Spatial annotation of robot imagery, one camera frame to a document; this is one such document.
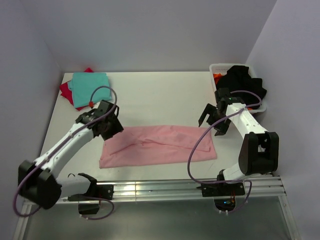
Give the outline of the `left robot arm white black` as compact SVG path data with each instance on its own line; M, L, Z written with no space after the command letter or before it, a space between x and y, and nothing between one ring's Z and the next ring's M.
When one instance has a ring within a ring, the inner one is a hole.
M32 162L23 161L18 167L17 194L45 210L65 197L95 198L98 188L94 177L79 173L63 181L58 180L58 176L73 156L95 137L108 140L124 130L118 119L119 109L116 104L102 100L97 108L80 114L50 150Z

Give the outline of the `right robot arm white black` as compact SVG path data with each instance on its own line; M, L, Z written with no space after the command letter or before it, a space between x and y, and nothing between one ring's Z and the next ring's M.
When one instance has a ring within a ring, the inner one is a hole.
M271 174L278 169L280 139L276 132L262 127L251 114L252 107L262 104L256 93L220 88L214 94L216 105L206 105L198 125L201 126L208 116L206 122L209 129L216 130L216 136L225 135L232 123L242 137L238 162L221 170L217 178L217 191L227 195L233 190L234 182L251 175Z

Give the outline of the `pink t shirt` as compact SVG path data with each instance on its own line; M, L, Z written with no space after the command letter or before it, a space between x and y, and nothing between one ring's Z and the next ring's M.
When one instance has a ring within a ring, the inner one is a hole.
M101 169L215 160L210 133L181 125L131 126L103 143Z

